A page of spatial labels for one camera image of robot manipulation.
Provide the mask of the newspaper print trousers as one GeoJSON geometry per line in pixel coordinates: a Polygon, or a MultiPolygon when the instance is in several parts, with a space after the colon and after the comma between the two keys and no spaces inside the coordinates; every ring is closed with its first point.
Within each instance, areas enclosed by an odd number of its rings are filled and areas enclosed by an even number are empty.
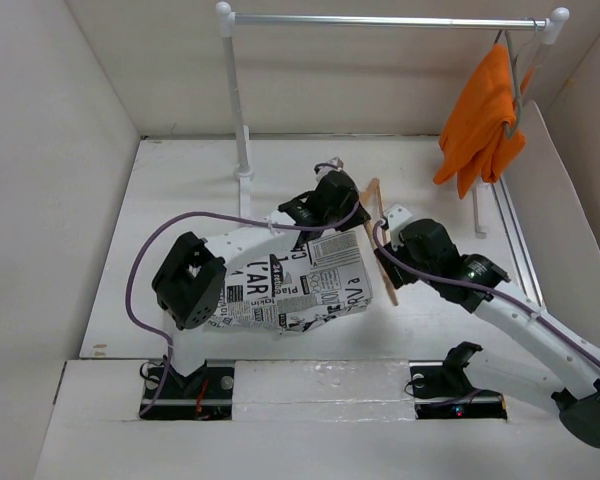
{"type": "Polygon", "coordinates": [[[233,272],[204,328],[299,335],[363,312],[372,299],[357,236],[347,231],[233,272]]]}

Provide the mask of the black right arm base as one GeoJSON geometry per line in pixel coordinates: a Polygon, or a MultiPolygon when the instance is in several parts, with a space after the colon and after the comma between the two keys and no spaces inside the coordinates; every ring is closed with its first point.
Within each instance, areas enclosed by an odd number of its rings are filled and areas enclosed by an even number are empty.
{"type": "Polygon", "coordinates": [[[414,399],[415,418],[424,420],[507,420],[501,394],[477,389],[441,364],[411,364],[404,393],[414,399]]]}

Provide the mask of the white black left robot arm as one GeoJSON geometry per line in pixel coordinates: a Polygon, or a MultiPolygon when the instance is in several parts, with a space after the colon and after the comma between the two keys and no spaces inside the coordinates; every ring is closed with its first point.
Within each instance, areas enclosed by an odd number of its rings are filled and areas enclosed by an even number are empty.
{"type": "Polygon", "coordinates": [[[174,321],[168,384],[202,387],[206,359],[289,357],[314,330],[364,312],[373,292],[356,228],[370,216],[354,181],[319,164],[317,184],[230,233],[180,235],[152,288],[174,321]]]}

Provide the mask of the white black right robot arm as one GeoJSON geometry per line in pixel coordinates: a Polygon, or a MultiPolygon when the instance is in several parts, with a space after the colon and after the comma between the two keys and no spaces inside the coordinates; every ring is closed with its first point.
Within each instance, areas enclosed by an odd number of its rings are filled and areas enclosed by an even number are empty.
{"type": "Polygon", "coordinates": [[[374,254],[394,288],[423,282],[439,296],[505,333],[541,364],[522,367],[464,342],[443,362],[442,381],[453,393],[486,389],[535,405],[558,417],[583,443],[600,449],[600,347],[527,297],[508,273],[480,254],[461,254],[445,227],[432,219],[372,228],[374,254]]]}

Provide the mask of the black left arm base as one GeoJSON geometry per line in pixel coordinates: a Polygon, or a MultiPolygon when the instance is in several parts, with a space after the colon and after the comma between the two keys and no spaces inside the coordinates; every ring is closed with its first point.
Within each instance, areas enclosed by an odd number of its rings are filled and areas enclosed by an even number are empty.
{"type": "Polygon", "coordinates": [[[232,418],[235,361],[205,360],[181,375],[162,362],[139,369],[143,393],[139,418],[147,421],[225,421],[232,418]]]}

